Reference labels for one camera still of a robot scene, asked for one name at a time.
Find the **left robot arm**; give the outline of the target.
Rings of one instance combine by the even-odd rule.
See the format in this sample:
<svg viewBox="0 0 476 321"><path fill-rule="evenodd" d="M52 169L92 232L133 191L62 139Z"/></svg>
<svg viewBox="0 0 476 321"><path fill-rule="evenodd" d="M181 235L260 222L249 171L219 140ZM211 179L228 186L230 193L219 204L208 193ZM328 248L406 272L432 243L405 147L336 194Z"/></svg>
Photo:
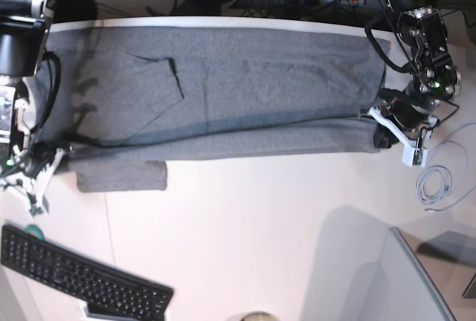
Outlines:
<svg viewBox="0 0 476 321"><path fill-rule="evenodd" d="M394 129L380 125L374 134L374 145L388 149L398 143L398 134L413 140L418 146L445 120L433 118L433 112L443 103L453 107L453 117L460 106L454 98L460 92L460 72L448 51L448 32L436 8L438 0L377 0L381 10L365 26L367 39L387 67L411 80L401 91L380 88L377 109ZM383 51L373 35L382 21L389 24L407 62L397 65Z"/></svg>

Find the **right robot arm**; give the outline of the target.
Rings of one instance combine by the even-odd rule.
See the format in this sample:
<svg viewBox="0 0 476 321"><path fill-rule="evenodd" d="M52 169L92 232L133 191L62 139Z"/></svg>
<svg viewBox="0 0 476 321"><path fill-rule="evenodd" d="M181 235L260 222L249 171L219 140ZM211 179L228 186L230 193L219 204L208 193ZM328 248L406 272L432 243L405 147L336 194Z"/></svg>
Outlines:
<svg viewBox="0 0 476 321"><path fill-rule="evenodd" d="M65 150L39 139L60 88L59 57L46 48L57 0L1 0L1 188L32 215Z"/></svg>

